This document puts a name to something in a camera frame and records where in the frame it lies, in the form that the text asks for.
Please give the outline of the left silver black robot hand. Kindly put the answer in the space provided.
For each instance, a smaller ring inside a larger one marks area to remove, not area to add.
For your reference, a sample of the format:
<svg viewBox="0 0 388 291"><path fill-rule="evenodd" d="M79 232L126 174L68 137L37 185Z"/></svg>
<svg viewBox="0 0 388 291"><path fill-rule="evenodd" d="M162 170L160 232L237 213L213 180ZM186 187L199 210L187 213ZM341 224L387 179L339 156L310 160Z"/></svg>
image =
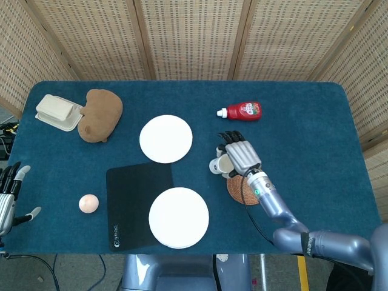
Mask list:
<svg viewBox="0 0 388 291"><path fill-rule="evenodd" d="M15 216L22 182L31 169L30 166L20 167L20 165L21 162L18 161L1 169L1 238L6 236L12 227L35 219L42 209L41 206L37 206L24 216Z"/></svg>

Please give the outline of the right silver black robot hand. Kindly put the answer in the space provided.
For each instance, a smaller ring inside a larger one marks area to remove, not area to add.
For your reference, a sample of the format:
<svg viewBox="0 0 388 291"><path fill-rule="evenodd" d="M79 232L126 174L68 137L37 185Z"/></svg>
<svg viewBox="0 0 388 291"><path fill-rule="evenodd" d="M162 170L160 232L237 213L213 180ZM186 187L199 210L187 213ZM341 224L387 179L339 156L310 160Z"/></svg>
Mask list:
<svg viewBox="0 0 388 291"><path fill-rule="evenodd" d="M211 173L225 179L248 177L262 172L262 162L255 149L239 131L218 133L223 143L216 148L216 158L209 162Z"/></svg>

